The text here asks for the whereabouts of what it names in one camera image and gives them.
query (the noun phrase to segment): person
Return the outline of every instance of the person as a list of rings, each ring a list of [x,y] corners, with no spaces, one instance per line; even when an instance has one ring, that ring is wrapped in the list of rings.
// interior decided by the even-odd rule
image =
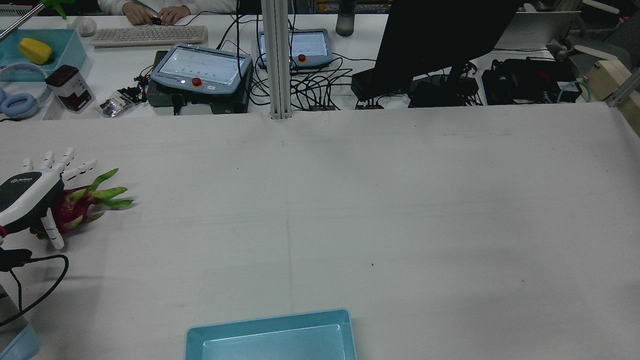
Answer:
[[[162,25],[174,25],[181,18],[201,11],[235,13],[236,0],[98,0],[106,15],[125,15],[132,25],[151,25],[152,13]]]

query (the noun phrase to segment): yellow object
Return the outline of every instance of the yellow object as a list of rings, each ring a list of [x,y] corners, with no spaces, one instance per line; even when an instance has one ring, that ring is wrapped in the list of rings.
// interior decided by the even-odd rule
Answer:
[[[18,44],[18,50],[34,64],[42,65],[51,57],[51,47],[32,38],[23,38]]]

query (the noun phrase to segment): monitor stand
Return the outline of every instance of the monitor stand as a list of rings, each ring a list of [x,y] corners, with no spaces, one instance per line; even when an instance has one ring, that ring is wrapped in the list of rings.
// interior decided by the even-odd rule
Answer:
[[[407,95],[410,108],[437,108],[441,106],[464,106],[462,97],[478,89],[474,78],[460,79],[464,65],[451,67],[447,81],[442,77],[429,76],[413,81]]]

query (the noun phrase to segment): human hand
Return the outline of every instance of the human hand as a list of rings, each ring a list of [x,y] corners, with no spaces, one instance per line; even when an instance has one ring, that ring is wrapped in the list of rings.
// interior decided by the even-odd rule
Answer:
[[[151,25],[151,14],[142,5],[126,3],[122,5],[122,12],[132,25]]]
[[[162,19],[162,25],[173,25],[187,15],[191,15],[191,10],[184,5],[167,6],[158,12],[157,17]]]

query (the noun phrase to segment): keyboard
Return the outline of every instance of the keyboard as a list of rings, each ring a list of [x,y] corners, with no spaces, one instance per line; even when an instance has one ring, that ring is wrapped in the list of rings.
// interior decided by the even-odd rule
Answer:
[[[99,29],[89,42],[94,47],[126,47],[173,44],[201,44],[207,28],[193,26],[143,25],[135,28]]]

